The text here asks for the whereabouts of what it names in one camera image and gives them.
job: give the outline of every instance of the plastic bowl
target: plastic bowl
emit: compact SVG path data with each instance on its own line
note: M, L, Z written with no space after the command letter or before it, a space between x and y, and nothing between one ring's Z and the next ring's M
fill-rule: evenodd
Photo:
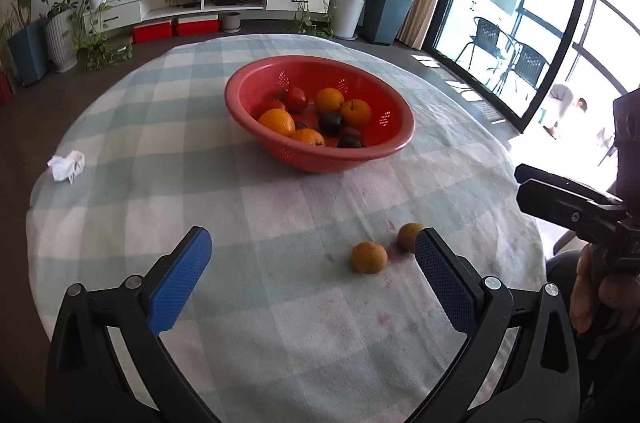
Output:
M362 131L363 148L306 145L291 140L255 119L264 101L277 98L289 86L301 88L309 98L302 114L293 114L311 129L318 128L313 98L323 88L336 88L346 100L365 100L372 109L371 123ZM390 85L366 71L335 60L309 56L282 56L255 61L236 71L226 83L225 103L233 119L253 134L277 159L309 172L340 172L399 151L414 135L414 115L404 98Z

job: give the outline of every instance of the checkered tablecloth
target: checkered tablecloth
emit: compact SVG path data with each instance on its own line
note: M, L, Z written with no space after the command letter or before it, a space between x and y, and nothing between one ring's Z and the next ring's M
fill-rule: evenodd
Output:
M414 111L413 141L343 174L272 159L229 117L223 90L241 66L285 54L341 60L390 83ZM71 149L84 152L84 174L73 185L43 174L27 222L48 334L67 286L143 275L203 226L214 255L161 339L224 422L400 422L415 409L463 336L415 259L395 248L404 223L434 226L481 275L544 282L538 229L518 210L500 144L422 79L333 42L247 35L174 48L82 113L57 154ZM361 241L388 247L379 275L351 270ZM496 381L493 372L482 395Z

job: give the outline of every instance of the human hand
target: human hand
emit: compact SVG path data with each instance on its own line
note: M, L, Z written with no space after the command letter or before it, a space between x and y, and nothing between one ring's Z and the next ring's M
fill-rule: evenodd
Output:
M607 275L598 288L595 297L591 281L591 252L593 245L582 249L576 269L574 290L571 294L569 318L578 333L585 333L591 327L600 302L610 308L620 309L619 327L622 331L635 329L640 325L640 279L634 275L614 273Z

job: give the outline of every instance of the tissue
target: tissue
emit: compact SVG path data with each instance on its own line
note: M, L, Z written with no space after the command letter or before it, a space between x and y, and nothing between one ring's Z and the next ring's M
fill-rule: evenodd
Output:
M84 154L79 150L72 150L66 158L53 156L47 166L51 169L53 181L69 180L73 184L74 179L84 170Z

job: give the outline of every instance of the tv stand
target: tv stand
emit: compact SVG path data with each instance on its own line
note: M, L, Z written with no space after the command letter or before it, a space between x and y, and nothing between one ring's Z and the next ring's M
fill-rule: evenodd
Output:
M267 10L272 12L296 12L297 0L243 0L245 4L216 6L215 0L114 0L110 9L102 12L102 22L109 30L134 26L147 21L179 15L199 13L242 12ZM329 0L307 0L311 13L326 13ZM89 14L84 14L84 25L91 28Z

